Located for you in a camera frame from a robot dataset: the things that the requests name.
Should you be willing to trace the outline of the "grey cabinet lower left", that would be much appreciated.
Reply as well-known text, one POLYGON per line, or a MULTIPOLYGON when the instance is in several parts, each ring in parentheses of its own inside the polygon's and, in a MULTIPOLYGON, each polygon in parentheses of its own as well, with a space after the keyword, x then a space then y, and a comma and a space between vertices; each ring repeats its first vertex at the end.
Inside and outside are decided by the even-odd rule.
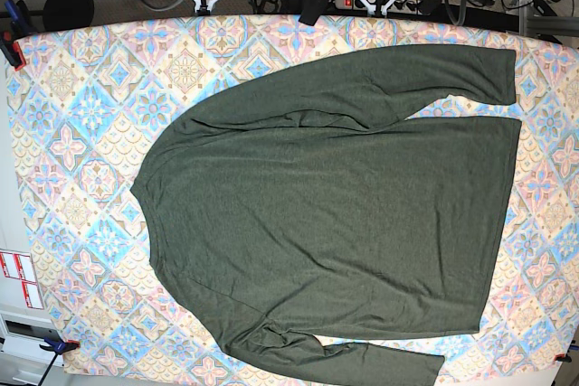
POLYGON ((50 368, 53 353, 40 348, 43 338, 52 332, 52 322, 40 311, 32 313, 1 310, 1 354, 15 364, 8 378, 18 385, 40 385, 50 368))

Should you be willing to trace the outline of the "blue clamp upper left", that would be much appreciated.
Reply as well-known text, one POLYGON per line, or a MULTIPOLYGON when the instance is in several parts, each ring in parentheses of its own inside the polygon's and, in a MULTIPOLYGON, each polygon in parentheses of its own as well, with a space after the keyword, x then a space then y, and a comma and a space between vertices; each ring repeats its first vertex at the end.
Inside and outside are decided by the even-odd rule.
POLYGON ((19 71, 25 66, 25 58, 19 43, 16 40, 16 35, 21 31, 22 14, 13 0, 5 2, 6 15, 11 19, 12 31, 1 32, 1 53, 4 55, 8 63, 19 71))

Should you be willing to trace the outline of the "blue clamp lower left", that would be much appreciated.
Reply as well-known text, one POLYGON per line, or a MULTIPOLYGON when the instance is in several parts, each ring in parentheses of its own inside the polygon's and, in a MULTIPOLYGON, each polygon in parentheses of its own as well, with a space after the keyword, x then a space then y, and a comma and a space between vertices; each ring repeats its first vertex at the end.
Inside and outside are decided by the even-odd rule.
POLYGON ((43 343, 39 345, 39 348, 52 353, 52 359, 49 362, 47 368, 45 369, 43 376, 41 377, 38 386, 42 386, 48 373, 53 367, 56 359, 59 356, 63 356, 65 353, 75 351, 81 347, 81 344, 77 341, 62 341, 62 340, 52 340, 49 338, 44 338, 43 343))

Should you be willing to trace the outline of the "black round stool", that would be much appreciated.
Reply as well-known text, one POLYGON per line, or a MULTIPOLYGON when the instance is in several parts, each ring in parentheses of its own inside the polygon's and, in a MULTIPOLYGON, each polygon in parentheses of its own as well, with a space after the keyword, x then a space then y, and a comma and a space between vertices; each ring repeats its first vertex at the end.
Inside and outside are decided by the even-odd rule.
POLYGON ((43 27, 46 32, 60 32, 91 26, 94 0, 46 0, 43 27))

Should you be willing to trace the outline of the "black remote-like device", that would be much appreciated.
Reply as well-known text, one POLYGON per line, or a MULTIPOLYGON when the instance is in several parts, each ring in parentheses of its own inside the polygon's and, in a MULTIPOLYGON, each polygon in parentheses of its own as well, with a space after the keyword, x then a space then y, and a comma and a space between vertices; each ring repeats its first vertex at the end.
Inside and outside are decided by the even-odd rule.
POLYGON ((329 4, 333 2, 334 0, 306 0, 299 22, 308 26, 315 25, 318 18, 325 13, 329 4))

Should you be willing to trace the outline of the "red white labels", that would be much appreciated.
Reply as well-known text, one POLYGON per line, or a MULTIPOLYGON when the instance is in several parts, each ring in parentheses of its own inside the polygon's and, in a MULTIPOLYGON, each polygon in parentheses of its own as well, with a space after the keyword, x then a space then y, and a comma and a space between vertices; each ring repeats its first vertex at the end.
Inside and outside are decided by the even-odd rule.
POLYGON ((1 251, 1 302, 43 310, 43 298, 29 254, 1 251))

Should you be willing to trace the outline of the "patterned pastel tablecloth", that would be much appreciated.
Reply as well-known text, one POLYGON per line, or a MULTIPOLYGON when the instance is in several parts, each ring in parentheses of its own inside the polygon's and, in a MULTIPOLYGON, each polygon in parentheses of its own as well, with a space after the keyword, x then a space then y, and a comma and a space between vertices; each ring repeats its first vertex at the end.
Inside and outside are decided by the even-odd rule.
POLYGON ((517 104, 461 97, 426 117, 519 118, 517 169, 489 301, 475 335, 398 342, 437 353, 437 382, 528 383, 555 367, 578 327, 578 53, 443 24, 237 15, 113 24, 24 39, 6 68, 4 114, 42 311, 78 341, 64 370, 106 383, 284 385, 222 354, 148 264, 130 186, 162 129, 214 93, 289 66, 414 43, 511 49, 517 104))

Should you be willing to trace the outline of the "dark green long-sleeve shirt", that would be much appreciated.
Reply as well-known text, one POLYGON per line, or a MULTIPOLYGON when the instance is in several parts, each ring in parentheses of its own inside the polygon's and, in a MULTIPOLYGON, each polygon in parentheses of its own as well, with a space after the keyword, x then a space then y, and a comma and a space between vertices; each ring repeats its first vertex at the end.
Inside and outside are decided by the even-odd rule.
POLYGON ((157 279, 223 353, 338 385, 431 385, 440 355, 387 339, 475 334, 521 122, 423 118, 516 101, 512 50, 400 45, 229 88, 172 122, 131 192, 157 279))

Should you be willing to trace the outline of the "orange clamp lower right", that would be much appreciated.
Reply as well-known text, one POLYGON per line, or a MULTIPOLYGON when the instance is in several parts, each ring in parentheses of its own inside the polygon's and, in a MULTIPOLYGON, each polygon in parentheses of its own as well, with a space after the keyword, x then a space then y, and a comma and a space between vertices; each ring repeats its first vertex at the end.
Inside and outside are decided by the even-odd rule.
POLYGON ((556 362, 572 362, 573 359, 569 354, 558 354, 555 357, 556 362))

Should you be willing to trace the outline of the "blue clamp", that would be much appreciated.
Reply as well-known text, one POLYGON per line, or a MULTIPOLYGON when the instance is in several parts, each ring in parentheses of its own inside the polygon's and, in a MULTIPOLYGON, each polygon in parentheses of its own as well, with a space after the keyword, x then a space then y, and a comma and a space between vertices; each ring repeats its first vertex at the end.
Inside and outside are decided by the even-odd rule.
POLYGON ((47 368, 45 369, 43 376, 41 377, 38 386, 42 386, 48 373, 53 367, 56 359, 59 356, 63 356, 65 353, 75 351, 81 347, 81 344, 77 341, 62 341, 62 340, 52 340, 49 338, 44 338, 43 343, 39 345, 39 348, 52 353, 52 359, 49 362, 47 368))
POLYGON ((5 2, 6 15, 11 19, 12 31, 1 32, 1 53, 4 55, 8 63, 19 71, 25 66, 25 58, 19 43, 16 40, 16 35, 21 31, 22 14, 13 0, 5 2))

